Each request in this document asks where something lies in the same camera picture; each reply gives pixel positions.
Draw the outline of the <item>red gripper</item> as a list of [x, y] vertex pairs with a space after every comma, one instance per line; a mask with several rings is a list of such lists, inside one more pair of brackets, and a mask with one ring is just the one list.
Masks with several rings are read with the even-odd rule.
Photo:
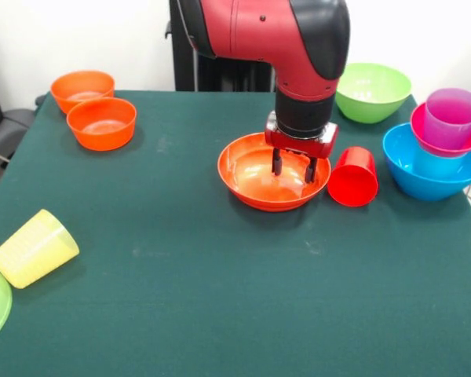
[[270, 111], [265, 126], [265, 141], [274, 149], [272, 151], [272, 172], [280, 176], [282, 172], [281, 150], [307, 155], [309, 164], [305, 171], [305, 182], [313, 183], [316, 176], [317, 159], [326, 159], [334, 149], [339, 126], [328, 122], [317, 137], [297, 138], [285, 134], [278, 127], [276, 112]]

